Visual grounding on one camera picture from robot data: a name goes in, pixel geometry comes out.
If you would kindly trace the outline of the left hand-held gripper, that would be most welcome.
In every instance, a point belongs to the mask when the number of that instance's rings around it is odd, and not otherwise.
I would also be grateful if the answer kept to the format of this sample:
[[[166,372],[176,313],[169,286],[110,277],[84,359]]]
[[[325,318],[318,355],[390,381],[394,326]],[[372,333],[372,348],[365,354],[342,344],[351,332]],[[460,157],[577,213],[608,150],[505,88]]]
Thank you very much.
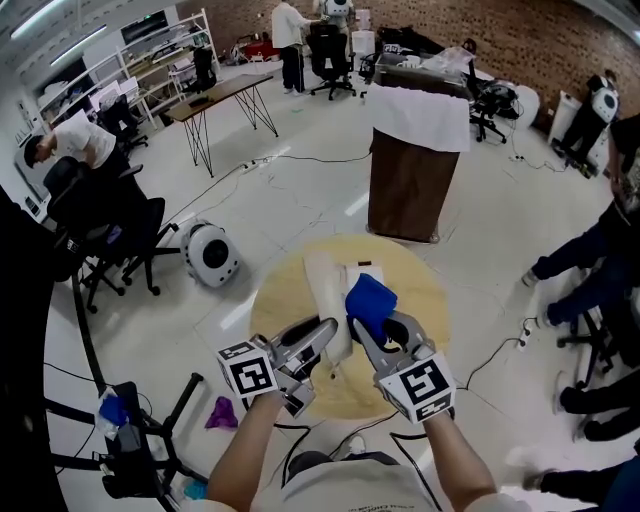
[[[267,341],[262,335],[217,352],[227,385],[240,399],[278,391],[284,407],[298,418],[315,399],[311,372],[337,333],[332,318],[307,317]]]

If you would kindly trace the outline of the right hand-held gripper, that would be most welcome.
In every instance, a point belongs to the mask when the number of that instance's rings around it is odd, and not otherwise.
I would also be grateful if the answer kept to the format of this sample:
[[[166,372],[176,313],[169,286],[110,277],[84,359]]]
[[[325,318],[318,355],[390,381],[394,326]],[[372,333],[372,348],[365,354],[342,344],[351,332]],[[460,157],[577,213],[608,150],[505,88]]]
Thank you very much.
[[[454,405],[456,384],[444,354],[414,317],[394,311],[382,324],[382,341],[359,319],[351,324],[373,366],[374,386],[412,424]]]

